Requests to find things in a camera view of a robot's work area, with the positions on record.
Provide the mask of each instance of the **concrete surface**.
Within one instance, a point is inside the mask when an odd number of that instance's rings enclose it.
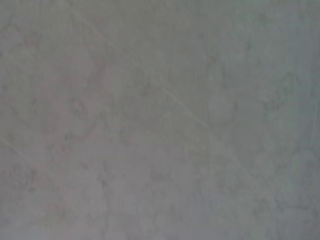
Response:
[[[319,240],[320,1],[0,0],[1,240]]]

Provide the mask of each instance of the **gray surface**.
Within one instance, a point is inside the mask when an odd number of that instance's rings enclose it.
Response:
[[[320,239],[318,0],[1,0],[1,240]]]

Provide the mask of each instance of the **textured surface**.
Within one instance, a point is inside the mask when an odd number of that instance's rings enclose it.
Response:
[[[320,239],[319,13],[0,0],[0,239]]]

